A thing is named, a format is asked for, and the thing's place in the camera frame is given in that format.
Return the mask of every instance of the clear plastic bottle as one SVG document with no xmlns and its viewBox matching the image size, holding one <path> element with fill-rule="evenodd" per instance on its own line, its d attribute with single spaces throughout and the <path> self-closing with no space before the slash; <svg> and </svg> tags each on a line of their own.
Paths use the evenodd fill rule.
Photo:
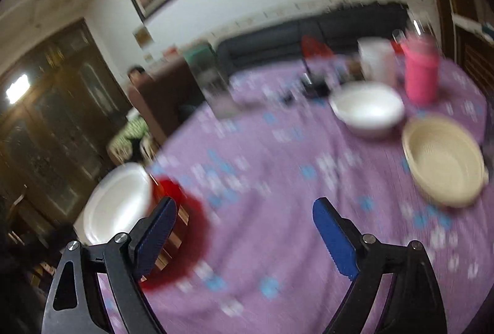
<svg viewBox="0 0 494 334">
<path fill-rule="evenodd" d="M 234 117 L 239 112 L 239 107 L 219 71 L 216 53 L 211 45 L 201 42 L 184 51 L 183 56 L 215 117 Z"/>
</svg>

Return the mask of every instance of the red bag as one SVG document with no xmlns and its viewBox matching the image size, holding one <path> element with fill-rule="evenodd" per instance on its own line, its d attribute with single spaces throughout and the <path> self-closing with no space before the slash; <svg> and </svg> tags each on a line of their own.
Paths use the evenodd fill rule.
<svg viewBox="0 0 494 334">
<path fill-rule="evenodd" d="M 314 57 L 331 58 L 332 56 L 334 56 L 334 53 L 327 45 L 318 42 L 313 37 L 303 36 L 301 45 L 302 45 L 302 54 L 305 59 L 310 59 Z"/>
</svg>

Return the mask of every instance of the brown chair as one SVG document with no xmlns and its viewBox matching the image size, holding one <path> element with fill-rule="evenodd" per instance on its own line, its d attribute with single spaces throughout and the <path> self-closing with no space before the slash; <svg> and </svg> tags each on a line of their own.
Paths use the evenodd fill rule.
<svg viewBox="0 0 494 334">
<path fill-rule="evenodd" d="M 163 63 L 152 78 L 131 87 L 128 97 L 147 122 L 152 136 L 160 144 L 181 125 L 179 107 L 199 87 L 183 57 Z"/>
</svg>

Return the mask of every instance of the white bowl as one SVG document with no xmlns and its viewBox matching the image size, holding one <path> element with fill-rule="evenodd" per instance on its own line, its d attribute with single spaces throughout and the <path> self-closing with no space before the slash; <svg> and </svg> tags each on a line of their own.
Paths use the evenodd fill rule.
<svg viewBox="0 0 494 334">
<path fill-rule="evenodd" d="M 384 137 L 404 117 L 396 90 L 378 82 L 353 82 L 335 90 L 329 99 L 334 114 L 356 135 Z"/>
<path fill-rule="evenodd" d="M 151 179 L 141 165 L 130 162 L 114 169 L 84 209 L 83 228 L 90 244 L 105 244 L 119 232 L 130 232 L 146 217 L 151 201 Z"/>
</svg>

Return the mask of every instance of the metal screw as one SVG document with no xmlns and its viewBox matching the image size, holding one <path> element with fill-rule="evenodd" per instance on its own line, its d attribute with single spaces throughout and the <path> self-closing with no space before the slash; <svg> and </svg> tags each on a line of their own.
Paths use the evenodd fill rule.
<svg viewBox="0 0 494 334">
<path fill-rule="evenodd" d="M 127 234 L 125 232 L 122 232 L 120 234 L 115 235 L 115 242 L 117 244 L 121 244 L 122 242 L 125 242 L 127 240 Z"/>
<path fill-rule="evenodd" d="M 72 242 L 69 242 L 69 244 L 67 245 L 67 249 L 68 250 L 75 250 L 79 247 L 79 242 L 77 242 L 76 240 L 73 240 Z"/>
<path fill-rule="evenodd" d="M 367 244 L 373 244 L 376 241 L 375 236 L 373 234 L 364 234 L 364 236 L 362 237 L 362 239 Z"/>
<path fill-rule="evenodd" d="M 418 240 L 412 240 L 412 248 L 415 250 L 421 250 L 423 245 Z"/>
</svg>

